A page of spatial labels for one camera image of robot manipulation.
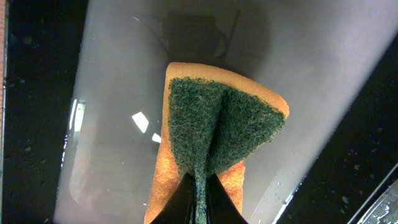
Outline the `black rectangular tray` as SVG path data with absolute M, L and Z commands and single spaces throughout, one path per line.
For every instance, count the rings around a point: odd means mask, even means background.
M 167 65 L 279 93 L 249 223 L 397 221 L 396 1 L 6 1 L 2 223 L 142 223 Z

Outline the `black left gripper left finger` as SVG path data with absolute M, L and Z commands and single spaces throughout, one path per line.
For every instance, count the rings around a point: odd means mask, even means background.
M 195 224 L 195 210 L 195 179 L 186 173 L 165 207 L 150 224 Z

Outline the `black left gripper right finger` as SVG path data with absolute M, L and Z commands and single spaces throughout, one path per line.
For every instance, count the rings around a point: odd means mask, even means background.
M 206 205 L 209 224 L 248 224 L 216 174 L 210 176 L 206 183 Z

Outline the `orange green scrub sponge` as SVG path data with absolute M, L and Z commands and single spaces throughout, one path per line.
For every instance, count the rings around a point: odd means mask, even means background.
M 287 102 L 228 70 L 172 62 L 165 73 L 161 143 L 144 221 L 162 211 L 186 173 L 195 179 L 195 223 L 208 223 L 206 183 L 216 174 L 241 214 L 244 160 L 285 125 Z

